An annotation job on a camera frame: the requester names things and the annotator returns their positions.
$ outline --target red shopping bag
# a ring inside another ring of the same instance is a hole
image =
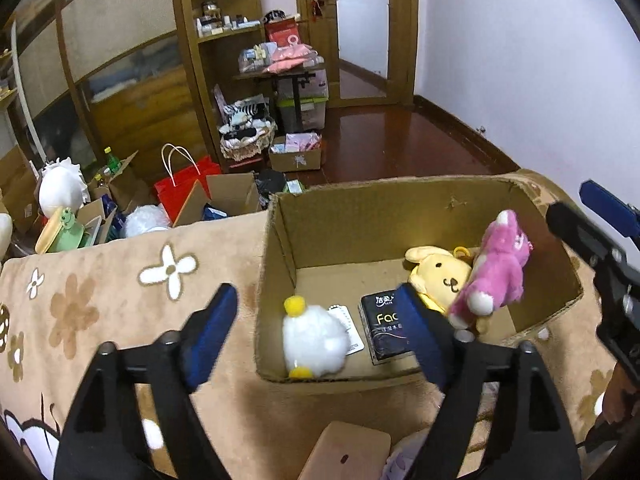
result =
[[[167,158],[164,158],[164,149],[168,146],[171,147],[171,151]],[[176,152],[191,161],[191,165],[174,173],[171,168],[171,157]],[[219,165],[211,160],[209,155],[195,162],[188,150],[182,146],[165,144],[160,153],[162,163],[169,176],[156,182],[154,188],[158,193],[158,200],[160,200],[160,203],[164,206],[169,218],[172,222],[175,222],[178,213],[180,213],[180,209],[182,209],[184,202],[191,192],[193,183],[199,180],[207,196],[210,197],[207,175],[221,174],[222,170],[220,170]]]

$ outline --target yellow plush toy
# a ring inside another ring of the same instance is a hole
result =
[[[471,257],[471,253],[464,247],[456,247],[451,254],[434,246],[409,249],[404,255],[418,264],[409,276],[409,283],[428,308],[444,316],[471,274],[471,266],[460,259],[462,256]]]

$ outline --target open cardboard box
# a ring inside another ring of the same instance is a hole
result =
[[[97,200],[107,193],[118,205],[118,209],[125,214],[131,213],[140,205],[157,204],[146,182],[136,176],[131,165],[138,154],[134,152],[122,161],[122,165],[115,175],[106,177],[106,186],[98,186],[95,180],[88,183],[89,194]]]
[[[507,176],[400,178],[314,187],[271,200],[259,285],[255,336],[258,374],[305,393],[367,390],[421,377],[409,355],[373,365],[369,351],[349,355],[339,373],[317,380],[287,377],[282,350],[284,300],[304,296],[325,308],[347,306],[366,341],[360,298],[406,282],[407,249],[435,245],[478,247],[487,226],[513,209],[534,245],[524,270],[524,298],[500,311],[485,340],[524,337],[582,295],[562,243],[517,182]]]
[[[175,219],[174,227],[190,225],[202,220],[202,209],[209,204],[228,216],[262,211],[260,197],[251,173],[207,175],[211,198],[196,180]]]
[[[89,202],[85,206],[82,206],[78,210],[76,220],[78,220],[78,222],[83,226],[87,226],[94,218],[100,218],[100,230],[98,231],[98,237],[94,244],[100,245],[107,241],[109,229],[113,223],[114,216],[116,216],[115,210],[111,211],[110,215],[105,215],[104,204],[102,203],[102,199],[99,198],[98,200],[94,200],[93,202]]]
[[[276,137],[271,145],[284,144],[287,137]],[[319,170],[322,164],[322,148],[297,153],[273,153],[269,150],[271,168],[275,171],[287,173],[287,171]]]
[[[36,176],[19,146],[14,146],[0,158],[2,202],[21,234],[26,234],[38,217],[40,206],[34,195],[36,184]]]

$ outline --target baseboard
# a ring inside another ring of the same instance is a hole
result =
[[[415,111],[427,118],[443,132],[457,139],[471,150],[495,173],[510,173],[520,169],[500,148],[489,142],[459,118],[422,96],[414,96]]]
[[[378,90],[386,91],[386,79],[380,74],[376,74],[371,70],[367,70],[366,68],[353,64],[350,61],[345,61],[343,59],[338,62],[338,66],[340,67],[340,70],[344,70],[345,72],[353,74],[357,78],[360,78],[363,81],[372,84]]]

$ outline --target yellow pompom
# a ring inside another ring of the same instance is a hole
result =
[[[298,317],[306,310],[306,301],[302,296],[290,296],[284,300],[284,310],[290,317]]]
[[[289,379],[313,379],[314,375],[306,366],[296,366],[289,372]]]

